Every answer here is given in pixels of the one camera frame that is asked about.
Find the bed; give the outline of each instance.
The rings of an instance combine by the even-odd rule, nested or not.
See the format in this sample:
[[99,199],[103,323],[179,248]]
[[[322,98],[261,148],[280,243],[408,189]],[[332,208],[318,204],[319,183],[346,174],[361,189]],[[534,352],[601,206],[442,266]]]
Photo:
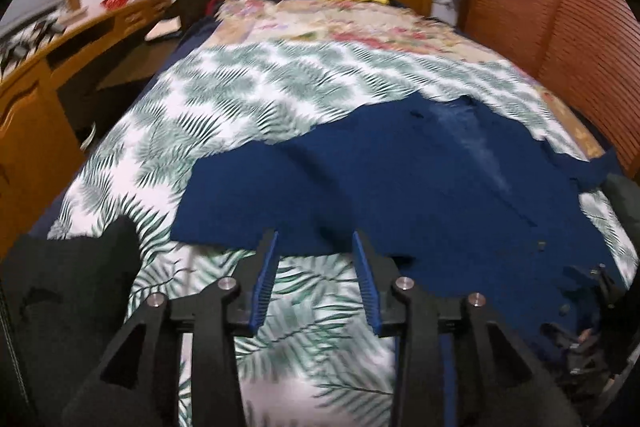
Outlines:
[[[169,241],[197,158],[251,139],[299,136],[360,105],[416,90],[435,100],[470,95],[524,124],[559,152],[577,158],[602,154],[552,93],[449,26],[420,17],[430,15],[431,0],[397,1],[407,8],[228,0],[220,24],[196,29],[196,38],[178,48],[171,67],[154,79],[87,161],[62,199],[49,237],[99,235],[126,214],[138,226],[143,256],[128,314],[152,292],[171,298],[196,293],[231,274],[237,261],[251,254]],[[320,93],[321,105],[280,96],[277,85],[255,92],[250,83],[231,82],[233,77],[225,74],[237,64],[261,71],[282,57],[309,55],[375,71],[380,67],[376,60],[398,52],[414,68],[411,82],[379,84],[358,77],[358,88],[347,97]],[[582,194],[580,204],[629,282],[636,252],[608,201],[596,191]],[[185,336],[181,426],[191,424],[190,355]],[[394,344],[369,330],[347,255],[282,259],[266,323],[255,338],[237,339],[236,358],[250,425],[387,425]]]

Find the pillow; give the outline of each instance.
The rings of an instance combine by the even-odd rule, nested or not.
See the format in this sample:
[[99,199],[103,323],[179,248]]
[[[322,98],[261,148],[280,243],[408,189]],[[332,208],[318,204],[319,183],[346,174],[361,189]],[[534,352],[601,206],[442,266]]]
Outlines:
[[629,178],[609,174],[601,188],[626,235],[640,252],[640,187]]

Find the black cloth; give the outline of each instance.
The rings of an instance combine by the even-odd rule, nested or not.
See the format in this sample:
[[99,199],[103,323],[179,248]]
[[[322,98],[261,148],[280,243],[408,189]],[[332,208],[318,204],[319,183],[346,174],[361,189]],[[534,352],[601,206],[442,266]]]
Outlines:
[[[21,236],[0,264],[0,283],[33,405],[47,427],[61,414],[122,326],[141,267],[135,224],[101,237]],[[0,375],[0,385],[12,375]]]
[[11,334],[8,311],[1,296],[0,331],[0,426],[35,426],[37,422],[30,397],[22,385],[20,373],[16,370],[19,361],[14,351],[14,336]]

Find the red object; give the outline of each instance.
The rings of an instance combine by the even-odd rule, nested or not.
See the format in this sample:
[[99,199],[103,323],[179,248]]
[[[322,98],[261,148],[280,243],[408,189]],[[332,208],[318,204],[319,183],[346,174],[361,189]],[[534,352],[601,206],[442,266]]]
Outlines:
[[205,10],[204,15],[209,15],[209,16],[211,16],[211,15],[215,15],[215,14],[213,13],[213,9],[216,7],[216,4],[218,4],[220,1],[221,1],[221,0],[210,0],[210,1],[207,3],[207,9]]
[[115,10],[116,8],[122,8],[128,0],[104,0],[100,4],[107,10]]

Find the palm leaf pattern sheet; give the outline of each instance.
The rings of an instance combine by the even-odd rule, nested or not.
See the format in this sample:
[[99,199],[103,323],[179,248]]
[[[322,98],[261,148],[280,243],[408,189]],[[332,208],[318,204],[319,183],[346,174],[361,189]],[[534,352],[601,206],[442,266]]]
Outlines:
[[[126,214],[137,225],[143,258],[128,314],[155,291],[171,298],[196,293],[252,254],[169,241],[196,159],[248,140],[299,136],[363,104],[415,91],[442,101],[471,95],[557,151],[582,157],[506,60],[469,64],[355,42],[217,46],[174,64],[120,120],[69,188],[49,236],[99,235]],[[630,281],[636,253],[609,202],[596,191],[581,195],[580,204]],[[183,427],[191,424],[190,356],[186,335]],[[237,339],[236,357],[250,425],[388,424],[393,343],[367,327],[348,255],[282,259],[265,324],[255,338]]]

